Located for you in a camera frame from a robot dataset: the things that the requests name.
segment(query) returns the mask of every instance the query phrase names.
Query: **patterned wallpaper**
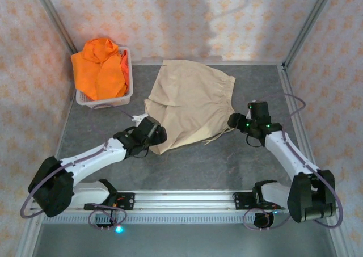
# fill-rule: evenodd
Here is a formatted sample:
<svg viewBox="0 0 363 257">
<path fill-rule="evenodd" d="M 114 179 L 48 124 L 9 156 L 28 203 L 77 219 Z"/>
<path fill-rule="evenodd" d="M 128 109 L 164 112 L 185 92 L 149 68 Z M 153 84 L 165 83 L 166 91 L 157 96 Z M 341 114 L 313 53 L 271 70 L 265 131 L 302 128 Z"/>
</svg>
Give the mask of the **patterned wallpaper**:
<svg viewBox="0 0 363 257">
<path fill-rule="evenodd" d="M 330 169 L 344 225 L 363 248 L 363 1 L 329 0 L 289 70 L 315 158 Z"/>
<path fill-rule="evenodd" d="M 0 24 L 0 256 L 13 257 L 27 186 L 64 125 L 71 64 L 38 0 L 1 0 Z"/>
<path fill-rule="evenodd" d="M 52 0 L 78 50 L 98 36 L 134 61 L 283 61 L 316 0 Z"/>
</svg>

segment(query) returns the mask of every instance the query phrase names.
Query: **white plastic basket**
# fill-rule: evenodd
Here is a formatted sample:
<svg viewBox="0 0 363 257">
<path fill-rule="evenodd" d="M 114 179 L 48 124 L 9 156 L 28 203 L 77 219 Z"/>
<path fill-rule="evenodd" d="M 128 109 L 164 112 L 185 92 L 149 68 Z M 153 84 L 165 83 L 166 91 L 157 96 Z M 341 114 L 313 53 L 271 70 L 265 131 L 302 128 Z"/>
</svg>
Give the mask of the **white plastic basket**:
<svg viewBox="0 0 363 257">
<path fill-rule="evenodd" d="M 88 106 L 88 107 L 91 108 L 91 107 L 93 107 L 95 105 L 99 105 L 99 104 L 103 104 L 103 103 L 109 103 L 109 104 L 112 104 L 114 106 L 127 105 L 128 103 L 130 103 L 130 97 L 134 93 L 134 86 L 133 86 L 133 82 L 132 82 L 132 66 L 131 66 L 130 49 L 128 47 L 126 47 L 126 46 L 119 46 L 119 50 L 120 50 L 121 53 L 123 51 L 127 51 L 128 64 L 129 64 L 129 69 L 130 69 L 130 74 L 129 74 L 130 86 L 129 86 L 128 93 L 126 93 L 122 97 L 92 101 L 92 100 L 89 100 L 88 97 L 83 92 L 77 90 L 76 95 L 75 95 L 75 100 L 77 101 L 77 103 L 79 105 Z"/>
</svg>

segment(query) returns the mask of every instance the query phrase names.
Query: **orange cloth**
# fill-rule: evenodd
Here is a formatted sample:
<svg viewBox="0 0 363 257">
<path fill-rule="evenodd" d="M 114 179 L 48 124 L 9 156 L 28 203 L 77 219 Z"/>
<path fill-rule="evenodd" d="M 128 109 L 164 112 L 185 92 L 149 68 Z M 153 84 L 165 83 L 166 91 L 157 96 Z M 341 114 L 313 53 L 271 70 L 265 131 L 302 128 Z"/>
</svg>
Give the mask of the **orange cloth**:
<svg viewBox="0 0 363 257">
<path fill-rule="evenodd" d="M 92 100 L 121 97 L 129 90 L 127 52 L 110 39 L 88 41 L 83 51 L 72 55 L 75 88 Z"/>
</svg>

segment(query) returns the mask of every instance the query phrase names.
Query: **cord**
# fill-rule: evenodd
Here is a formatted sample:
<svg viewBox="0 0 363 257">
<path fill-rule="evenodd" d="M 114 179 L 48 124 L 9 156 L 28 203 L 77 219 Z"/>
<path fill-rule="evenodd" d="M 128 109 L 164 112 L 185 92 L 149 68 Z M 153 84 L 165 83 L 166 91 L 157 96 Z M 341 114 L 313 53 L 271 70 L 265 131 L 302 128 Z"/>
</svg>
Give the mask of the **cord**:
<svg viewBox="0 0 363 257">
<path fill-rule="evenodd" d="M 94 123 L 92 122 L 92 120 L 91 120 L 91 113 L 93 112 L 93 110 L 94 110 L 94 109 L 96 109 L 96 108 L 98 108 L 98 107 L 102 107 L 102 106 L 109 106 L 109 107 L 117 108 L 116 106 L 114 106 L 114 105 L 112 105 L 112 104 L 108 104 L 108 103 L 103 103 L 103 104 L 95 105 L 95 106 L 93 106 L 93 107 L 90 109 L 90 111 L 89 111 L 89 113 L 88 113 L 88 120 L 89 120 L 89 122 L 90 122 L 90 124 L 91 124 L 91 127 L 92 127 L 92 130 L 93 130 L 93 131 L 95 131 L 96 133 L 99 133 L 99 134 L 101 134 L 101 135 L 106 135 L 106 133 L 104 133 L 103 131 L 101 131 L 100 129 L 98 129 L 98 128 L 94 125 Z M 132 115 L 128 114 L 127 112 L 125 112 L 125 111 L 123 111 L 123 110 L 121 110 L 120 108 L 117 108 L 117 109 L 118 109 L 119 111 L 121 111 L 122 113 L 126 114 L 127 116 L 129 116 L 131 119 L 133 118 L 133 117 L 132 117 Z M 73 165 L 75 165 L 75 164 L 77 164 L 77 163 L 80 163 L 80 162 L 86 161 L 86 160 L 88 160 L 88 159 L 91 159 L 91 158 L 96 157 L 97 155 L 101 154 L 101 153 L 105 150 L 105 148 L 106 148 L 106 146 L 107 146 L 107 145 L 108 145 L 108 141 L 106 141 L 106 142 L 104 143 L 104 145 L 102 146 L 102 148 L 101 148 L 100 150 L 96 151 L 95 153 L 90 154 L 90 155 L 88 155 L 88 156 L 86 156 L 86 157 L 84 157 L 84 158 L 76 159 L 74 162 L 67 163 L 67 164 L 65 164 L 65 165 L 63 165 L 63 166 L 61 166 L 61 167 L 57 168 L 56 170 L 54 170 L 53 172 L 51 172 L 49 175 L 47 175 L 47 176 L 46 176 L 43 180 L 41 180 L 41 181 L 39 182 L 39 184 L 37 184 L 37 185 L 33 188 L 33 190 L 31 190 L 31 192 L 29 193 L 29 195 L 28 195 L 28 196 L 27 196 L 27 198 L 25 199 L 25 201 L 24 201 L 24 203 L 23 203 L 22 207 L 20 208 L 20 216 L 21 216 L 22 218 L 24 218 L 24 219 L 29 219 L 29 218 L 33 218 L 33 217 L 36 217 L 36 216 L 38 216 L 38 215 L 42 214 L 43 210 L 40 210 L 40 211 L 38 211 L 38 212 L 36 212 L 36 213 L 33 213 L 33 214 L 30 214 L 30 215 L 26 215 L 26 214 L 25 214 L 26 206 L 28 205 L 28 203 L 30 202 L 30 200 L 32 199 L 32 197 L 34 196 L 34 194 L 35 194 L 35 193 L 39 190 L 39 188 L 40 188 L 40 187 L 42 187 L 42 186 L 43 186 L 43 185 L 44 185 L 44 184 L 45 184 L 45 183 L 46 183 L 49 179 L 51 179 L 51 178 L 52 178 L 52 177 L 54 177 L 57 173 L 59 173 L 60 171 L 62 171 L 62 170 L 64 170 L 64 169 L 66 169 L 67 167 L 69 167 L 69 166 L 73 166 Z M 97 206 L 97 207 L 101 207 L 101 208 L 107 208 L 107 209 L 113 209 L 113 210 L 120 210 L 120 211 L 124 212 L 124 213 L 125 213 L 125 217 L 124 217 L 124 219 L 123 219 L 122 221 L 120 221 L 118 224 L 120 224 L 121 222 L 123 222 L 123 221 L 126 219 L 126 217 L 127 217 L 127 212 L 126 212 L 125 210 L 121 209 L 121 208 L 118 208 L 118 207 L 112 207 L 112 206 L 105 206 L 105 205 L 100 205 L 100 204 L 95 204 L 95 203 L 92 203 L 92 205 L 95 205 L 95 206 Z M 92 216 L 95 212 L 97 212 L 97 211 L 102 211 L 103 213 L 107 214 L 104 210 L 94 210 L 94 211 L 93 211 L 93 212 L 89 215 L 89 217 L 88 217 L 88 222 L 89 222 L 89 224 L 90 224 L 91 226 L 93 226 L 93 227 L 96 227 L 96 228 L 98 228 L 98 227 L 90 223 L 90 218 L 91 218 L 91 216 Z"/>
<path fill-rule="evenodd" d="M 248 142 L 248 134 L 246 135 L 246 143 L 249 145 L 249 146 L 252 146 L 253 148 L 260 148 L 262 145 L 251 145 L 249 142 Z"/>
<path fill-rule="evenodd" d="M 92 227 L 96 228 L 96 229 L 101 229 L 102 228 L 99 228 L 97 227 L 96 225 L 92 224 L 91 222 L 91 217 L 94 213 L 96 212 L 102 212 L 104 213 L 110 220 L 111 222 L 113 223 L 114 226 L 117 226 L 119 224 L 121 224 L 122 222 L 124 222 L 127 218 L 127 212 L 124 210 L 124 209 L 121 209 L 119 207 L 112 207 L 112 206 L 106 206 L 106 205 L 101 205 L 101 204 L 96 204 L 96 203 L 91 203 L 91 205 L 93 205 L 94 207 L 99 207 L 99 208 L 106 208 L 106 209 L 112 209 L 112 210 L 119 210 L 121 212 L 123 212 L 125 214 L 125 217 L 123 219 L 121 219 L 119 222 L 116 221 L 116 218 L 112 218 L 112 216 L 110 216 L 106 211 L 104 210 L 101 210 L 101 209 L 97 209 L 97 210 L 94 210 L 93 212 L 90 213 L 90 215 L 88 216 L 88 224 L 90 224 Z"/>
<path fill-rule="evenodd" d="M 255 228 L 255 227 L 249 227 L 247 226 L 247 224 L 245 223 L 246 222 L 246 215 L 254 210 L 259 210 L 259 211 L 262 211 L 265 215 L 266 215 L 266 218 L 267 218 L 267 223 L 265 226 L 268 226 L 268 224 L 270 223 L 270 219 L 269 219 L 269 215 L 268 213 L 264 210 L 264 209 L 261 209 L 261 208 L 251 208 L 249 209 L 242 217 L 242 222 L 244 224 L 244 226 L 246 228 L 248 228 L 249 230 L 259 230 L 259 231 L 263 231 L 263 230 L 271 230 L 271 229 L 276 229 L 278 227 L 281 227 L 283 224 L 285 224 L 286 222 L 288 222 L 291 218 L 291 216 L 287 216 L 287 218 L 285 218 L 283 220 L 283 222 L 281 222 L 280 224 L 278 224 L 277 226 L 274 226 L 274 227 L 267 227 L 267 228 L 262 228 L 262 227 L 259 227 L 259 228 Z"/>
<path fill-rule="evenodd" d="M 289 150 L 295 155 L 295 157 L 309 170 L 311 171 L 328 189 L 329 191 L 333 194 L 336 202 L 337 202 L 337 205 L 338 205 L 338 210 L 339 210 L 339 218 L 338 218 L 338 221 L 335 225 L 333 226 L 330 226 L 330 225 L 327 225 L 327 224 L 324 224 L 318 220 L 314 220 L 316 223 L 324 226 L 324 227 L 327 227 L 329 229 L 334 229 L 336 227 L 339 227 L 343 221 L 343 205 L 341 204 L 341 201 L 340 201 L 340 198 L 339 196 L 337 195 L 337 193 L 335 192 L 335 190 L 333 189 L 333 187 L 325 180 L 325 178 L 323 178 L 318 172 L 316 172 L 313 168 L 311 168 L 309 166 L 309 164 L 303 159 L 300 157 L 300 155 L 294 150 L 294 148 L 291 146 L 291 144 L 289 142 L 287 142 L 287 139 L 286 139 L 286 134 L 285 134 L 285 125 L 287 124 L 287 122 L 292 118 L 292 116 L 294 116 L 295 114 L 297 114 L 298 112 L 302 111 L 305 107 L 306 107 L 306 103 L 304 100 L 302 100 L 301 98 L 295 96 L 295 95 L 292 95 L 292 94 L 286 94 L 286 93 L 283 93 L 283 94 L 272 94 L 272 95 L 267 95 L 261 99 L 259 99 L 258 101 L 261 101 L 261 100 L 265 100 L 266 98 L 270 98 L 270 97 L 279 97 L 279 96 L 289 96 L 289 97 L 292 97 L 294 99 L 297 99 L 299 100 L 301 103 L 302 103 L 302 106 L 300 108 L 298 108 L 297 110 L 295 110 L 294 112 L 292 112 L 287 118 L 286 120 L 284 121 L 283 125 L 282 125 L 282 137 L 284 139 L 284 142 L 286 144 L 286 146 L 289 148 Z M 245 223 L 245 220 L 246 220 L 246 215 L 247 213 L 249 213 L 252 209 L 248 210 L 244 216 L 243 216 L 243 219 L 242 219 L 242 222 L 244 224 L 244 226 L 248 229 L 251 229 L 251 230 L 261 230 L 261 229 L 255 229 L 255 228 L 251 228 L 249 226 L 246 225 Z M 275 226 L 275 227 L 270 227 L 270 228 L 266 228 L 266 230 L 268 229 L 273 229 L 273 228 L 276 228 L 276 227 L 280 227 L 282 226 L 284 223 L 286 223 L 288 221 L 288 219 L 290 218 L 290 216 L 285 219 L 281 224 Z"/>
<path fill-rule="evenodd" d="M 149 153 L 149 148 L 146 149 L 146 152 L 145 152 L 145 155 L 141 156 L 141 157 L 138 157 L 138 156 L 133 156 L 134 158 L 137 158 L 137 159 L 142 159 L 142 158 L 145 158 Z"/>
<path fill-rule="evenodd" d="M 76 159 L 74 162 L 69 162 L 67 163 L 66 165 L 63 165 L 57 169 L 55 169 L 53 172 L 51 172 L 48 176 L 46 176 L 44 179 L 42 179 L 34 188 L 33 190 L 29 193 L 29 195 L 27 196 L 27 198 L 25 199 L 21 209 L 20 209 L 20 216 L 22 218 L 25 218 L 25 219 L 29 219 L 29 218 L 33 218 L 33 217 L 36 217 L 38 215 L 40 215 L 43 210 L 40 210 L 39 212 L 36 212 L 36 213 L 33 213 L 33 214 L 30 214 L 30 215 L 26 215 L 24 212 L 25 212 L 25 208 L 26 206 L 28 205 L 28 203 L 30 202 L 31 198 L 34 196 L 34 194 L 39 190 L 40 187 L 42 187 L 44 185 L 44 183 L 46 183 L 49 179 L 51 179 L 52 177 L 54 177 L 58 172 L 62 171 L 63 169 L 66 169 L 67 167 L 69 166 L 72 166 L 76 163 L 80 163 L 80 162 L 83 162 L 85 160 L 88 160 L 88 159 L 91 159 L 93 157 L 96 157 L 97 155 L 101 154 L 106 146 L 108 144 L 108 141 L 104 143 L 103 147 L 98 150 L 97 152 L 91 154 L 91 155 L 88 155 L 84 158 L 81 158 L 81 159 Z"/>
</svg>

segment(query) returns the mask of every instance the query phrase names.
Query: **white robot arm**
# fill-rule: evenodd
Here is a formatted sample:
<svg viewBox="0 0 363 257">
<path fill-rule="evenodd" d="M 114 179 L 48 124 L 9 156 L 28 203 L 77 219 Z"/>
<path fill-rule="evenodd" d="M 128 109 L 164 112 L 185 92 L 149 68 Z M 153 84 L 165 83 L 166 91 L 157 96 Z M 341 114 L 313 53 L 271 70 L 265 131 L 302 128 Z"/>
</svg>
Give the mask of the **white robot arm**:
<svg viewBox="0 0 363 257">
<path fill-rule="evenodd" d="M 306 164 L 334 188 L 331 172 L 322 171 L 310 162 L 291 142 L 287 133 L 282 131 L 282 126 L 271 122 L 267 102 L 251 102 L 248 107 L 247 116 L 232 114 L 228 120 L 229 126 L 258 139 L 278 159 L 292 180 L 290 187 L 275 180 L 255 183 L 250 193 L 253 194 L 254 204 L 258 207 L 260 203 L 273 203 L 280 208 L 288 208 L 296 222 L 333 216 L 334 196 Z M 39 186 L 49 173 L 64 168 L 33 193 L 33 198 L 48 217 L 56 216 L 68 207 L 85 205 L 85 209 L 88 209 L 87 203 L 105 206 L 116 203 L 119 196 L 108 181 L 100 180 L 92 184 L 79 182 L 103 167 L 139 154 L 149 146 L 165 142 L 166 131 L 155 119 L 147 115 L 135 116 L 134 119 L 136 127 L 116 133 L 104 145 L 71 158 L 58 161 L 55 157 L 50 157 L 43 162 L 28 188 L 29 192 Z"/>
<path fill-rule="evenodd" d="M 111 163 L 120 162 L 148 150 L 149 146 L 166 141 L 164 127 L 154 118 L 144 114 L 134 116 L 134 121 L 136 127 L 116 133 L 103 145 L 60 161 L 49 157 L 42 163 L 28 191 L 48 217 L 56 216 L 69 206 L 78 205 L 80 201 L 106 206 L 115 203 L 117 191 L 108 181 L 100 180 L 96 183 L 97 187 L 93 188 L 77 184 Z M 54 171 L 56 174 L 48 179 Z"/>
<path fill-rule="evenodd" d="M 283 186 L 276 180 L 255 183 L 252 190 L 255 204 L 274 203 L 288 208 L 296 222 L 333 216 L 334 195 L 312 170 L 334 189 L 333 174 L 329 170 L 320 170 L 310 162 L 292 143 L 282 126 L 271 122 L 267 102 L 251 102 L 248 109 L 247 115 L 232 114 L 228 120 L 229 126 L 258 139 L 278 159 L 292 180 L 290 187 Z"/>
</svg>

